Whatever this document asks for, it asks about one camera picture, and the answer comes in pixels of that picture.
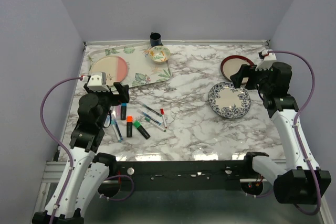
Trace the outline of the green capped white marker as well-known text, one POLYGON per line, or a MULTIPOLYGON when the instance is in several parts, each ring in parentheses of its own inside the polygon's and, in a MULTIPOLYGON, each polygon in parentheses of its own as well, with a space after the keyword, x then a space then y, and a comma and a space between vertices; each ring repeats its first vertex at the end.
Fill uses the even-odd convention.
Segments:
POLYGON ((153 125, 154 127, 156 127, 157 129, 159 129, 162 132, 166 132, 166 129, 164 129, 163 127, 161 127, 160 125, 158 125, 157 123, 155 123, 153 120, 149 119, 148 117, 145 117, 145 120, 150 123, 151 125, 153 125))

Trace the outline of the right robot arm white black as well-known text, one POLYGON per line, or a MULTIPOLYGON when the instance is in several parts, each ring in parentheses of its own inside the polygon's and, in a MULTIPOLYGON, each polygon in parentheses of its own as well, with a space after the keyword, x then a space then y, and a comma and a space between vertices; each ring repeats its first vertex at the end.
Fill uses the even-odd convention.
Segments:
POLYGON ((283 62, 274 62, 266 70, 257 70, 256 65, 242 65, 231 76, 235 88, 247 78, 245 87, 261 94, 286 157, 286 168, 282 168, 264 153, 248 153, 248 161, 242 163, 241 171, 249 178, 257 174, 265 178, 272 184, 275 198, 281 204, 319 206, 331 183, 331 175, 320 168, 309 150, 300 125, 300 109, 288 93, 291 77, 291 66, 283 62))

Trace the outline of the dark slim pen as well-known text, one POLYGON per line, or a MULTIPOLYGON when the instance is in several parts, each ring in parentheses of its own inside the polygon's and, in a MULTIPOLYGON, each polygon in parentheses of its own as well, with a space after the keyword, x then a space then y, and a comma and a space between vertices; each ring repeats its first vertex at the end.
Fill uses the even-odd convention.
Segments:
POLYGON ((152 113, 162 117, 162 114, 154 109, 152 109, 151 107, 147 106, 146 104, 144 104, 143 102, 138 102, 138 104, 140 104, 142 107, 146 108, 147 110, 151 111, 152 113))

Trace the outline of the red capped white marker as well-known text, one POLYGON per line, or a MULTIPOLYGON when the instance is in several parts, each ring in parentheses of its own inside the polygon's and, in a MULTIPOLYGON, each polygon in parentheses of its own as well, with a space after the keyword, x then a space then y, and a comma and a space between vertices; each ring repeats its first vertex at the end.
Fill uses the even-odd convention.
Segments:
POLYGON ((160 112, 161 112, 161 116, 162 116, 164 127, 167 129, 167 122, 166 122, 166 119, 165 119, 163 108, 160 108, 160 112))

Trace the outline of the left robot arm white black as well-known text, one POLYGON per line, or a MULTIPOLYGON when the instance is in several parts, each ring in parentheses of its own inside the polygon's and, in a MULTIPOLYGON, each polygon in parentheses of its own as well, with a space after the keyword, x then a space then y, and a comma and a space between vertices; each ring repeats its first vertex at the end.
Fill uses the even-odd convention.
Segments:
POLYGON ((64 150, 67 164, 57 188, 44 211, 34 213, 33 223, 83 223, 85 211, 105 179, 118 178, 115 156, 98 153, 104 124, 110 109, 128 103, 129 86, 115 82, 113 94, 108 85, 91 88, 79 99, 79 119, 64 150))

